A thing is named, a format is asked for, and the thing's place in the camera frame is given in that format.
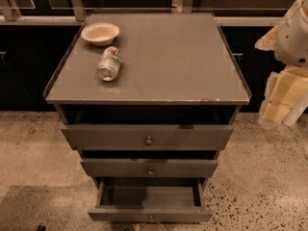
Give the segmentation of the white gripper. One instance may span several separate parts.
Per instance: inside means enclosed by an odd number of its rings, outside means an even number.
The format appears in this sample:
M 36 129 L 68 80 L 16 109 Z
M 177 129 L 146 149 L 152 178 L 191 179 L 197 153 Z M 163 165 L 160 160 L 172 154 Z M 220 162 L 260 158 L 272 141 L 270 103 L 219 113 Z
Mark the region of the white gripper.
M 254 47 L 263 51 L 275 50 L 277 27 L 272 27 L 259 38 Z M 272 72 L 261 104 L 258 123 L 261 127 L 276 127 L 292 107 L 308 93 L 308 68 L 287 65 L 280 73 Z

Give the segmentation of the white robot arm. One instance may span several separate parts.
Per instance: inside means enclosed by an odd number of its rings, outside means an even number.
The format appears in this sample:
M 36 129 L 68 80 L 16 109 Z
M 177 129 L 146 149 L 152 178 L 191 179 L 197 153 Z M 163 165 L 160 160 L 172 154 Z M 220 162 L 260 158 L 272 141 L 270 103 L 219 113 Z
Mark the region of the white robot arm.
M 296 0 L 254 47 L 273 51 L 286 65 L 267 80 L 258 123 L 264 129 L 293 126 L 308 106 L 308 0 Z

